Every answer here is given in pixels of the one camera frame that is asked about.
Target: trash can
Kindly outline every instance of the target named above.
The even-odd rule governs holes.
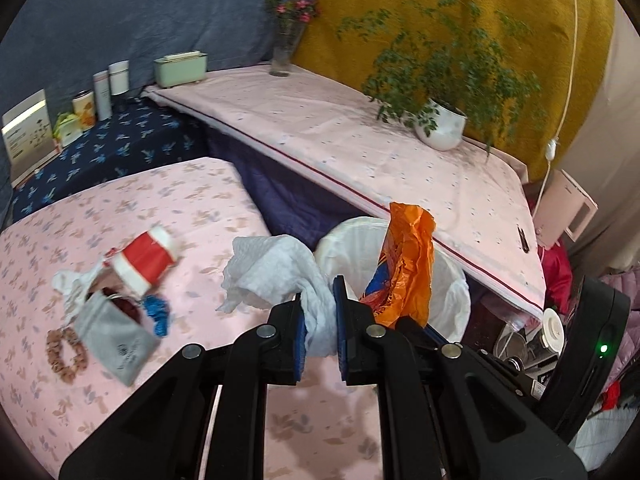
[[[357,300],[369,285],[378,266],[380,249],[389,220],[357,217],[347,220],[320,240],[316,263],[329,286],[339,274],[347,283],[348,296]],[[429,302],[429,325],[448,341],[462,339],[471,313],[469,288],[462,268],[446,254],[434,250]]]

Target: pink electric kettle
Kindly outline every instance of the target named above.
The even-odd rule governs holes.
[[[583,208],[587,209],[584,217],[571,228]],[[538,245],[550,249],[563,231],[575,242],[597,211],[598,205],[567,172],[554,170],[533,218]]]

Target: mint green toaster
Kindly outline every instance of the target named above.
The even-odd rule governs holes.
[[[207,71],[207,54],[199,50],[170,54],[154,60],[156,83],[162,88],[201,81]]]

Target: kettle handle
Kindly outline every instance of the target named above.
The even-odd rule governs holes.
[[[571,231],[569,227],[564,230],[564,232],[567,233],[569,238],[574,242],[582,234],[582,231],[584,231],[591,219],[593,219],[593,216],[598,212],[598,204],[596,204],[589,195],[584,196],[584,203],[589,208],[589,211],[582,219],[582,222],[580,222],[580,225],[578,225],[574,231]]]

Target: gray pouch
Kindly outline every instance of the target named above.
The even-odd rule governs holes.
[[[160,344],[160,338],[124,314],[101,290],[84,304],[74,329],[86,349],[126,386],[131,386]]]

